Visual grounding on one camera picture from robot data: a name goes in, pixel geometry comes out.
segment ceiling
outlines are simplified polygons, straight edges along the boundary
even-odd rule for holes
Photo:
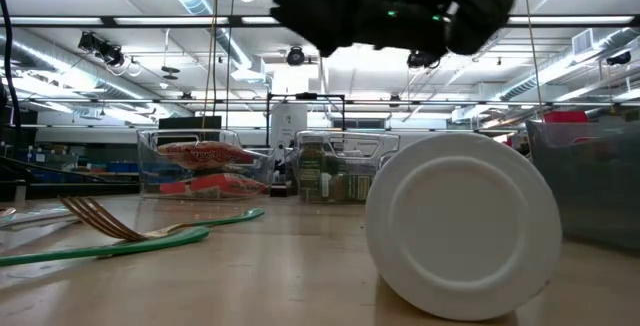
[[[268,15],[271,0],[218,0],[220,14]],[[536,14],[589,14],[620,15],[640,14],[640,0],[529,0],[529,6]],[[183,15],[185,9],[178,0],[8,0],[12,15]],[[517,0],[512,14],[526,14],[526,0]],[[100,38],[112,44],[121,45],[125,54],[133,56],[144,67],[137,77],[124,74],[123,78],[153,93],[166,98],[176,98],[182,92],[192,92],[204,98],[207,88],[207,65],[209,59],[210,35],[205,29],[174,29],[170,31],[165,60],[165,30],[161,29],[85,29],[31,28],[29,32],[48,40],[52,48],[62,48],[77,55],[84,53],[78,49],[78,40],[83,31],[94,31]],[[558,52],[571,47],[571,38],[582,28],[534,29],[533,40],[536,60],[540,63]],[[284,54],[293,46],[302,46],[307,55],[317,55],[317,51],[306,40],[285,28],[231,29],[231,35],[251,55],[263,56],[268,60],[266,71],[273,75],[278,70],[288,68]],[[354,45],[339,49],[324,60],[324,70],[328,74],[325,92],[346,94],[351,99],[388,99],[391,93],[399,93],[403,99],[431,100],[482,100],[483,89],[499,87],[519,75],[530,72],[534,65],[531,35],[528,29],[505,29],[497,39],[489,43],[484,52],[475,57],[448,55],[440,66],[429,72],[413,75],[406,65],[407,50],[384,49],[374,51],[368,45]],[[224,54],[218,50],[217,56]],[[89,60],[98,63],[89,56]],[[218,95],[225,94],[227,88],[233,98],[264,98],[266,87],[228,78],[226,57],[216,63],[214,87]],[[164,65],[181,69],[179,79],[169,82],[163,89]],[[629,67],[635,68],[635,59]],[[318,67],[310,66],[311,91],[320,91],[317,81]],[[611,74],[627,70],[625,67],[607,68]],[[565,75],[561,83],[568,91],[579,89],[597,80],[599,69],[596,63],[585,64]],[[187,106],[191,110],[198,105]],[[363,108],[381,111],[381,108]],[[454,107],[427,106],[419,112],[451,112]]]

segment table surface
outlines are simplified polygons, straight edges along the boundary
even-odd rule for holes
[[[301,205],[296,198],[99,200],[138,231],[254,207],[266,215],[213,228],[205,241],[178,248],[2,268],[2,326],[463,324],[416,309],[378,276],[362,205]],[[26,207],[54,206],[39,201]],[[5,235],[2,255],[113,242],[80,223],[9,250],[6,243],[19,237],[7,241]],[[567,242],[544,292],[482,324],[638,325],[639,305],[639,258]]]

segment white plate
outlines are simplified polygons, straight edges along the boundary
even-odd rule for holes
[[[431,314],[484,320],[545,286],[562,233],[553,194],[515,150],[473,134],[418,141],[376,175],[367,241],[378,271]]]

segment fork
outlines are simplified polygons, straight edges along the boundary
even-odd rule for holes
[[[60,202],[62,202],[67,207],[67,209],[69,209],[69,211],[71,211],[89,227],[92,227],[109,237],[132,242],[165,237],[183,228],[193,226],[211,227],[226,225],[253,220],[264,215],[264,210],[262,209],[251,209],[242,214],[235,215],[229,218],[181,223],[171,225],[160,230],[138,233],[120,222],[115,216],[109,213],[109,211],[105,210],[105,208],[100,205],[99,202],[91,197],[87,197],[86,200],[82,197],[68,197],[59,199]]]

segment red object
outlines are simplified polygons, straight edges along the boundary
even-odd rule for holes
[[[589,118],[584,111],[552,111],[544,115],[549,123],[585,123]]]
[[[160,185],[163,194],[187,194],[221,197],[252,196],[267,189],[263,183],[237,174],[215,174],[191,180]]]
[[[158,153],[189,170],[215,169],[230,162],[253,163],[253,155],[224,142],[178,142],[158,147]]]

